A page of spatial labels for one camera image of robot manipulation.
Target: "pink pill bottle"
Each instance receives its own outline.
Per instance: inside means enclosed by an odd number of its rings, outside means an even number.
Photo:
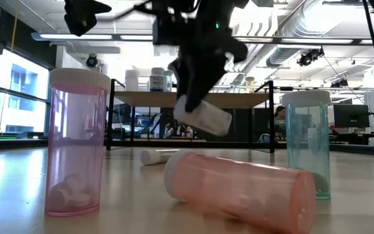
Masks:
[[[83,215],[99,208],[110,79],[82,69],[50,72],[51,110],[45,213]]]
[[[276,233],[309,234],[316,191],[310,172],[176,152],[164,184],[180,202],[222,211]]]

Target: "shelf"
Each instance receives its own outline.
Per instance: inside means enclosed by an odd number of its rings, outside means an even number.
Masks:
[[[174,92],[115,92],[115,98],[133,107],[167,107],[176,103]],[[209,103],[222,109],[252,109],[269,100],[268,94],[209,93]]]

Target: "table surface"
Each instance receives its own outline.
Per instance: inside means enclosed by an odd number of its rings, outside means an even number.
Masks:
[[[270,233],[177,203],[164,189],[164,165],[142,166],[140,150],[112,150],[104,159],[99,212],[72,218],[44,216],[46,149],[0,151],[0,234]],[[206,153],[286,166],[285,151]],[[331,153],[330,169],[332,199],[318,201],[312,233],[374,233],[374,156]]]
[[[167,107],[176,103],[174,92],[115,92],[115,98],[133,107]],[[209,103],[225,109],[252,109],[269,100],[268,94],[209,93]]]

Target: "black metal frame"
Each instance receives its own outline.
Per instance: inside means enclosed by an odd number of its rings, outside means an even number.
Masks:
[[[274,86],[273,81],[268,81],[264,83],[261,87],[255,90],[255,93],[265,88],[269,92],[269,143],[258,143],[253,142],[253,108],[249,109],[249,138],[248,142],[171,142],[167,141],[152,141],[147,138],[146,141],[134,141],[134,130],[135,130],[135,107],[132,107],[132,119],[131,119],[131,136],[130,140],[114,140],[112,138],[112,119],[113,119],[113,108],[114,108],[114,98],[115,98],[115,79],[111,80],[110,84],[110,98],[109,98],[109,111],[108,111],[108,124],[106,128],[106,139],[105,145],[106,150],[111,150],[112,146],[121,147],[170,147],[170,148],[234,148],[234,149],[261,149],[269,150],[269,153],[275,152],[275,132],[274,132],[274,102],[273,102],[273,92]]]

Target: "window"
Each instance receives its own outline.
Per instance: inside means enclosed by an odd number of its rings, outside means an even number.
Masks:
[[[44,132],[45,103],[0,92],[2,133]]]
[[[49,70],[7,50],[0,55],[0,87],[47,98]]]

